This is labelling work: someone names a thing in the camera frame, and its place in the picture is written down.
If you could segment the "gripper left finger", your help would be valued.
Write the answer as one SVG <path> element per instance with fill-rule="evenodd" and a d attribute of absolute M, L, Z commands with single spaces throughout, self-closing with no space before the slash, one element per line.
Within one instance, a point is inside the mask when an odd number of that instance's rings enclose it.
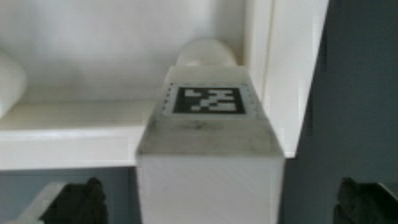
<path fill-rule="evenodd" d="M 99 178 L 52 182 L 19 217 L 19 224 L 109 224 L 107 196 Z"/>

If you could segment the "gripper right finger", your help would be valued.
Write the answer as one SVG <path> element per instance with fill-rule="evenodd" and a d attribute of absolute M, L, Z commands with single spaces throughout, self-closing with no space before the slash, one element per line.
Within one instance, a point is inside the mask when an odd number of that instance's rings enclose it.
<path fill-rule="evenodd" d="M 379 183 L 342 180 L 333 224 L 398 224 L 398 200 Z"/>

